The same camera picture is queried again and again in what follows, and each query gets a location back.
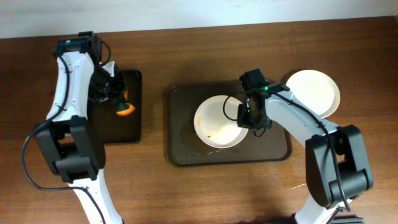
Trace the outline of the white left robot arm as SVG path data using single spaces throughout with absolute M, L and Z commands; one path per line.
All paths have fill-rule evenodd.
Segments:
M 92 31 L 57 42 L 53 54 L 58 80 L 52 107 L 31 135 L 50 171 L 67 183 L 62 190 L 76 193 L 90 223 L 123 223 L 104 179 L 103 143 L 88 121 L 90 101 L 133 108 L 116 63 L 101 60 L 104 45 Z

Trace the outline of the white plate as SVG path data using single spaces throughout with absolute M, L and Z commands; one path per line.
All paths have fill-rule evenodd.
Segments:
M 248 129 L 237 125 L 241 101 L 226 95 L 212 96 L 197 108 L 193 125 L 197 136 L 206 145 L 225 149 L 239 144 Z
M 316 114 L 326 118 L 340 105 L 340 90 L 335 81 L 318 70 L 300 70 L 291 75 L 286 85 L 296 98 Z

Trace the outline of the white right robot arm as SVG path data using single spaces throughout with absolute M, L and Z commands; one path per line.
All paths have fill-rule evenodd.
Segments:
M 371 190 L 371 166 L 361 131 L 339 126 L 300 102 L 283 83 L 269 83 L 257 68 L 239 78 L 244 101 L 237 125 L 266 131 L 275 121 L 305 148 L 306 183 L 310 196 L 289 223 L 364 223 L 350 212 L 350 202 Z

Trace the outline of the white plate top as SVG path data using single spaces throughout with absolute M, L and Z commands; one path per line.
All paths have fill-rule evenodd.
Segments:
M 318 70 L 300 70 L 291 75 L 286 85 L 296 98 L 316 114 L 326 118 L 340 105 L 340 90 L 335 81 Z

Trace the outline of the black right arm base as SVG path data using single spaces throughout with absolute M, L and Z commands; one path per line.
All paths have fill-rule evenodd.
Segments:
M 329 224 L 364 224 L 361 217 L 335 217 Z

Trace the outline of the orange green sponge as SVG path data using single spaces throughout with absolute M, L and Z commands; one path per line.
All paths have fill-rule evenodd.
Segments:
M 119 108 L 116 111 L 118 116 L 128 116 L 133 113 L 136 108 L 128 101 L 128 89 L 125 88 L 122 92 L 122 98 L 119 101 Z

